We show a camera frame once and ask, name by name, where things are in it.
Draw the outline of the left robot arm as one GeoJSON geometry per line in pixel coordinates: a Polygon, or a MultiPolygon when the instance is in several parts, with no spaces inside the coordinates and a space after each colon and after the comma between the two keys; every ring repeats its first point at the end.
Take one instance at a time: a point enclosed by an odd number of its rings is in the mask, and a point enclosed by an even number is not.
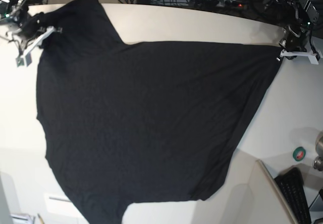
{"type": "Polygon", "coordinates": [[[273,0],[288,11],[288,24],[279,45],[287,52],[306,52],[309,44],[318,54],[312,42],[313,32],[322,29],[322,0],[273,0]]]}

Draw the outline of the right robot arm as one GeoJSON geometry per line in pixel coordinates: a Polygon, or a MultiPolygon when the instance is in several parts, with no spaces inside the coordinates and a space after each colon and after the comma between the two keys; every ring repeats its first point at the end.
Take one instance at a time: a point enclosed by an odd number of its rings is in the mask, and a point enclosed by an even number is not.
{"type": "Polygon", "coordinates": [[[1,0],[1,25],[14,35],[30,40],[40,30],[38,19],[29,14],[29,7],[48,0],[1,0]]]}

